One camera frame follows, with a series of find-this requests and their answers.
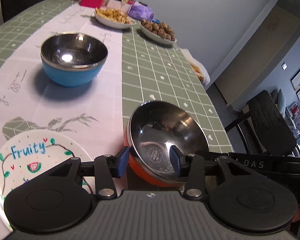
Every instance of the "bowl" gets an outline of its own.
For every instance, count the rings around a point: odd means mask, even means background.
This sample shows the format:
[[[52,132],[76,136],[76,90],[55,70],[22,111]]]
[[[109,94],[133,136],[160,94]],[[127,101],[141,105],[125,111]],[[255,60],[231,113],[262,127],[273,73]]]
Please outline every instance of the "bowl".
[[[149,39],[151,39],[151,40],[153,40],[153,41],[155,41],[157,43],[164,44],[164,45],[171,45],[171,44],[175,44],[177,42],[177,39],[175,41],[169,41],[169,40],[166,40],[164,38],[161,38],[160,36],[152,33],[149,30],[147,30],[141,24],[140,24],[140,27],[141,27],[141,31],[143,32],[143,34],[145,36],[147,36]]]
[[[101,41],[82,33],[58,33],[41,46],[43,70],[64,87],[90,82],[100,72],[107,56],[108,50]]]
[[[100,22],[101,24],[113,28],[113,29],[119,29],[119,30],[123,30],[123,29],[128,29],[134,25],[136,25],[136,21],[134,19],[132,19],[131,17],[128,16],[128,19],[132,22],[130,24],[128,23],[119,23],[116,21],[112,21],[112,20],[108,20],[107,18],[103,18],[100,15],[98,15],[96,12],[94,12],[94,16],[97,19],[98,22]]]
[[[200,125],[184,110],[162,101],[141,104],[127,124],[129,165],[145,181],[161,186],[182,186],[170,162],[169,150],[176,145],[183,154],[209,151]]]

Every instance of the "green checkered tablecloth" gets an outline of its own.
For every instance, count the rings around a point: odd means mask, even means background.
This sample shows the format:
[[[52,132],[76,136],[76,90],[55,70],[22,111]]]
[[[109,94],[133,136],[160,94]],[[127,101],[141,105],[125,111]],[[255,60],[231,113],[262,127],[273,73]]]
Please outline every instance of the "green checkered tablecloth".
[[[233,151],[209,96],[178,46],[160,46],[136,25],[122,36],[123,126],[140,103],[154,99],[189,113],[203,128],[211,151]]]
[[[0,26],[0,67],[35,31],[74,2],[46,0]],[[209,96],[180,49],[160,46],[143,37],[140,26],[122,35],[122,115],[149,100],[163,100],[187,111],[203,128],[214,152],[232,146]]]

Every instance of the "purple tissue package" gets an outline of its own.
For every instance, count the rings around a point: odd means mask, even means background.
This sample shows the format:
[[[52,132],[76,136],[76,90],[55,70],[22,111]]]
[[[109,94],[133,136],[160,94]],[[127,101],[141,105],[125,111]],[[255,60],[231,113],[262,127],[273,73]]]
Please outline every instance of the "purple tissue package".
[[[128,12],[128,15],[131,18],[137,19],[137,20],[142,20],[146,19],[148,21],[152,21],[154,14],[151,10],[151,8],[146,7],[142,4],[134,4],[131,6],[130,11]]]

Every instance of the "dining table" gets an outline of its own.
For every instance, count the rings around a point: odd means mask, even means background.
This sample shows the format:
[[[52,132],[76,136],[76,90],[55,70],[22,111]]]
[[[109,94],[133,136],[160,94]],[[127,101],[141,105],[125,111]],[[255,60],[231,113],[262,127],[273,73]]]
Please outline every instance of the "dining table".
[[[93,13],[94,8],[73,0],[45,0],[0,26],[0,148],[23,131],[46,129],[73,139],[91,159],[115,155],[133,111],[146,101],[162,100],[197,121],[210,151],[233,151],[215,107],[178,45],[149,40],[139,22],[128,30],[103,26]],[[106,63],[92,82],[66,88],[43,71],[41,44],[60,32],[84,33],[106,45]],[[134,188],[138,178],[130,169],[114,180],[120,191]],[[9,232],[0,220],[0,239]]]

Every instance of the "gray cushion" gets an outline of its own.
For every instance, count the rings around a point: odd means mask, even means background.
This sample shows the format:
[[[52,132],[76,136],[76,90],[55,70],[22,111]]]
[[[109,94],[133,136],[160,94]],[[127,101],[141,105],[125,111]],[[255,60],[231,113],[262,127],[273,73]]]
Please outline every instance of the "gray cushion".
[[[277,91],[277,89],[272,91],[271,98],[272,98],[272,100],[274,101],[275,104],[278,103],[278,91]]]
[[[278,110],[279,110],[280,114],[283,117],[285,117],[286,99],[284,98],[284,95],[283,95],[281,89],[278,92]]]

